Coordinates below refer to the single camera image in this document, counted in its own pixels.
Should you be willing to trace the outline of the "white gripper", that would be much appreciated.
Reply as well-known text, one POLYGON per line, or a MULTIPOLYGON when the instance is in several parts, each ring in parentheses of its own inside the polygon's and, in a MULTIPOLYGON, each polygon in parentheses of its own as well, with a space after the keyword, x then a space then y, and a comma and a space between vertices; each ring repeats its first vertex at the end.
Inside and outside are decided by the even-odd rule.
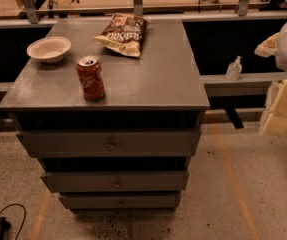
MULTIPOLYGON (((259 44, 254 54, 264 58, 275 56, 277 67, 287 72, 287 22, 279 33, 259 44)), ((268 89, 262 130, 272 135, 280 135, 287 130, 287 78, 282 82, 273 81, 268 89)))

